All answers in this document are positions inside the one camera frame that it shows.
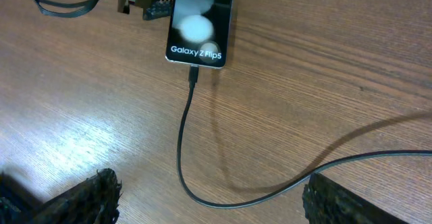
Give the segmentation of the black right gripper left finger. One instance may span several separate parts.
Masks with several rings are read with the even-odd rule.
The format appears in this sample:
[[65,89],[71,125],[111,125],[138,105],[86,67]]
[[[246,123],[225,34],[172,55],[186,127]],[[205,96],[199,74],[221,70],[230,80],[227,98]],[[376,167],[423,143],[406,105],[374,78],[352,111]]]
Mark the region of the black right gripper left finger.
[[122,183],[102,169],[60,195],[41,202],[24,184],[1,174],[1,222],[4,224],[115,224]]

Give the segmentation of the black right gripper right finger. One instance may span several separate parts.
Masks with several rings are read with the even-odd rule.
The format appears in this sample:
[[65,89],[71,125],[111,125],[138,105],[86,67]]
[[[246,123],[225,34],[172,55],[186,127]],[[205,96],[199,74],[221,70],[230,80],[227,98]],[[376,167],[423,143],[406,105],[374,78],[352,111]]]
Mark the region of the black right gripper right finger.
[[302,201],[310,224],[407,224],[319,173],[304,186]]

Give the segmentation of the black Galaxy flip smartphone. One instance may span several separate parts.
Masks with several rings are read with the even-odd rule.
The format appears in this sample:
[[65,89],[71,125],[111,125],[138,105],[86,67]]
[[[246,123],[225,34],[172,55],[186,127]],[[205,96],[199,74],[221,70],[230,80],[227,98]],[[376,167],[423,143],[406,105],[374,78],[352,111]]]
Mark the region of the black Galaxy flip smartphone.
[[227,61],[233,0],[173,0],[165,57],[222,68]]

